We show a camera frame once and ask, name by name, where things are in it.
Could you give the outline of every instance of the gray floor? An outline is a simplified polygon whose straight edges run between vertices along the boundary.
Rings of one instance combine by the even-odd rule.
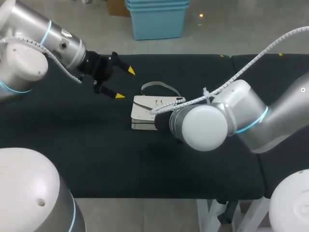
[[[135,41],[130,18],[108,16],[105,2],[93,1],[82,5],[80,0],[23,0],[82,38],[88,49],[103,54],[258,53],[289,30],[309,25],[308,0],[190,0],[182,38]],[[309,34],[305,33],[273,52],[309,53],[308,45]],[[77,201],[89,232],[198,231],[193,200]]]

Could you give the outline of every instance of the gray strap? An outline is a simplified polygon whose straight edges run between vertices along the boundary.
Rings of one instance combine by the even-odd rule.
[[[163,82],[161,82],[161,81],[152,81],[152,82],[146,83],[145,85],[143,85],[143,86],[140,88],[141,94],[142,94],[142,95],[145,95],[145,94],[143,93],[143,90],[144,90],[145,88],[147,88],[147,87],[150,87],[150,86],[163,86],[163,87],[165,87],[165,88],[168,88],[168,89],[174,91],[175,93],[177,93],[177,95],[178,95],[179,97],[181,97],[181,95],[180,95],[180,93],[177,91],[177,89],[175,89],[175,88],[173,88],[172,86],[169,86],[169,85],[167,85],[167,84],[165,84],[165,83],[163,83]]]

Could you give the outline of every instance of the white cable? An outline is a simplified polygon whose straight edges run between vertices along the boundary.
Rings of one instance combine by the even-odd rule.
[[[280,42],[282,42],[283,40],[285,40],[286,38],[298,34],[300,32],[306,32],[309,31],[309,26],[307,27],[302,27],[302,28],[297,28],[294,29],[284,35],[282,35],[281,37],[279,37],[278,39],[276,39],[274,42],[272,42],[267,48],[265,48],[259,55],[257,55],[253,60],[251,60],[245,67],[243,67],[238,73],[236,73],[231,79],[229,79],[227,82],[225,82],[221,87],[217,88],[216,90],[214,90],[213,92],[211,92],[211,94],[218,94],[220,93],[222,90],[224,90],[226,87],[228,87],[233,81],[235,81],[237,78],[239,78],[240,75],[242,75],[249,67],[251,67],[254,63],[256,63],[263,55],[265,55],[269,50],[271,50],[274,46],[276,46],[277,44],[279,44]],[[169,102],[166,103],[164,105],[161,105],[153,110],[150,111],[150,114],[152,115],[158,115],[158,114],[162,114],[168,111],[173,111],[173,110],[177,110],[179,108],[183,108],[192,104],[196,104],[198,102],[201,102],[203,100],[206,100],[208,97],[207,96],[202,96],[200,98],[196,98],[194,100],[182,103],[180,101],[173,101],[173,102]],[[173,104],[179,104],[179,105],[175,105],[171,108],[166,108],[167,106],[173,105]]]
[[[73,79],[74,81],[76,81],[77,83],[82,83],[81,80],[79,80],[76,76],[72,75],[71,73],[68,72],[68,70],[66,70],[66,68],[60,63],[60,61],[43,45],[41,45],[38,42],[35,42],[34,40],[31,39],[26,39],[26,38],[21,38],[21,37],[6,37],[0,40],[0,44],[5,44],[8,43],[9,41],[22,41],[25,42],[27,44],[30,44],[32,46],[35,46],[39,49],[41,49],[42,53],[46,53],[48,55],[49,58],[51,58],[56,65],[58,65],[60,67],[60,69],[71,79]]]

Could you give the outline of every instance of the black table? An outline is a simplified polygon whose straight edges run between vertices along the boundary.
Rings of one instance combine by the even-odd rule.
[[[234,56],[236,71],[255,55]],[[272,104],[299,77],[309,71],[309,55],[265,55],[240,78],[246,80],[266,104]],[[289,175],[309,169],[309,128],[305,128],[283,141],[274,149],[259,154],[265,180],[265,197],[271,195],[278,184]]]
[[[122,56],[137,76],[115,72],[108,87],[127,96],[111,100],[66,77],[51,63],[48,76],[22,101],[0,114],[0,147],[46,155],[74,197],[259,199],[265,188],[255,154],[238,137],[202,153],[170,134],[131,129],[134,95],[163,81],[187,99],[215,89],[234,73],[220,55]]]

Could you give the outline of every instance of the white bag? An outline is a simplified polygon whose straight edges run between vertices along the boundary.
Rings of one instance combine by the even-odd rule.
[[[177,93],[178,97],[158,97],[158,96],[135,96],[132,107],[132,129],[134,130],[148,130],[155,131],[155,115],[151,115],[150,111],[158,106],[161,106],[165,103],[181,100],[183,97],[180,96],[180,93],[162,82],[154,81],[149,82],[141,87],[141,92],[149,87],[149,86],[163,86],[168,88],[175,93]]]

